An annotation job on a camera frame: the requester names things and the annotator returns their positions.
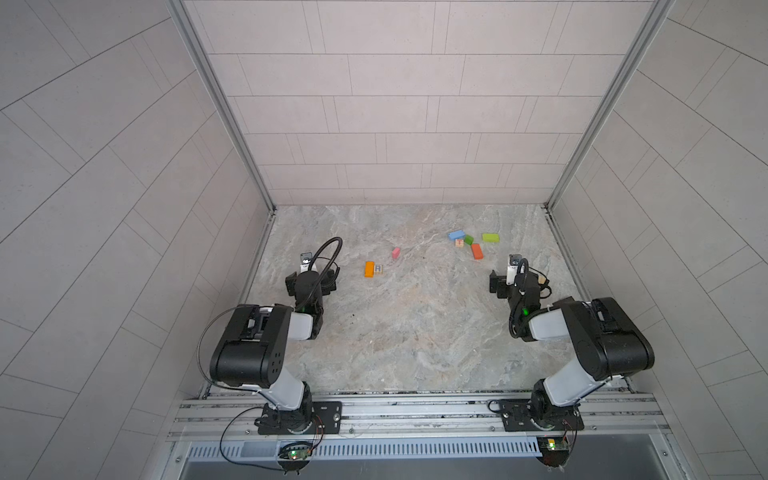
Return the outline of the red wood block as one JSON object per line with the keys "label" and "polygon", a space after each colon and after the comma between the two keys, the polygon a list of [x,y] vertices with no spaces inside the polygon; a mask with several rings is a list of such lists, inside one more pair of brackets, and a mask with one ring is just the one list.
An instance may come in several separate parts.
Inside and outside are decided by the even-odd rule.
{"label": "red wood block", "polygon": [[471,245],[471,251],[472,251],[473,258],[475,260],[482,260],[484,258],[482,248],[479,244],[473,243]]}

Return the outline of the orange wood block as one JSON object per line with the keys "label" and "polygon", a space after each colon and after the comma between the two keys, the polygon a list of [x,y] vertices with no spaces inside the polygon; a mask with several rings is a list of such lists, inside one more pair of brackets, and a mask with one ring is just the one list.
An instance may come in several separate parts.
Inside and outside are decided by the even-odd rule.
{"label": "orange wood block", "polygon": [[365,263],[365,269],[364,269],[364,277],[365,278],[372,278],[375,273],[375,263],[372,261],[368,261]]}

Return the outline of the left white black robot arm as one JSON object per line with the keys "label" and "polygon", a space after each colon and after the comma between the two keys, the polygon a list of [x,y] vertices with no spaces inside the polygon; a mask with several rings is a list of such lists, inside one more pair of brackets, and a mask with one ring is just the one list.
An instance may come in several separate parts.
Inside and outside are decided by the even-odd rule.
{"label": "left white black robot arm", "polygon": [[223,389],[251,391],[265,400],[255,421],[261,435],[320,434],[338,426],[340,405],[317,407],[307,382],[285,369],[290,341],[316,339],[323,326],[324,297],[337,288],[335,265],[343,240],[333,237],[312,255],[301,256],[301,270],[285,279],[294,306],[240,304],[209,363],[210,382]]}

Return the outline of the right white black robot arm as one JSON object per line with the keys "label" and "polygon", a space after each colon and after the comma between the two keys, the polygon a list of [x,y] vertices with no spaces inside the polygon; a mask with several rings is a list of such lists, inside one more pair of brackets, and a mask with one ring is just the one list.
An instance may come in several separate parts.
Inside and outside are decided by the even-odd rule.
{"label": "right white black robot arm", "polygon": [[584,428],[580,402],[615,378],[649,370],[655,362],[650,342],[612,297],[579,301],[571,297],[549,306],[541,301],[549,281],[528,260],[509,257],[507,273],[489,274],[489,292],[510,307],[510,335],[525,342],[569,339],[575,357],[538,380],[528,400],[491,400],[488,409],[511,431]]}

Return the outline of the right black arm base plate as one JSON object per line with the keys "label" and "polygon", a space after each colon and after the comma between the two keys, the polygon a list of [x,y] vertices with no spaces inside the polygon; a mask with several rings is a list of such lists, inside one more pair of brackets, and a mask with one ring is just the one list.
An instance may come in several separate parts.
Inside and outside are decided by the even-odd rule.
{"label": "right black arm base plate", "polygon": [[537,403],[523,399],[503,399],[498,404],[506,432],[582,431],[584,429],[578,405],[561,407],[550,404],[548,400]]}

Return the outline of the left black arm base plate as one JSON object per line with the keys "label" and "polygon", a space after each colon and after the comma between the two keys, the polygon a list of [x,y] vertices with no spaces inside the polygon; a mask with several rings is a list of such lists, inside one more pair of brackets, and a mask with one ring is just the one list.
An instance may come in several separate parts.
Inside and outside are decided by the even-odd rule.
{"label": "left black arm base plate", "polygon": [[260,435],[312,435],[318,430],[338,434],[341,416],[341,402],[304,402],[295,410],[279,410],[265,405],[254,424]]}

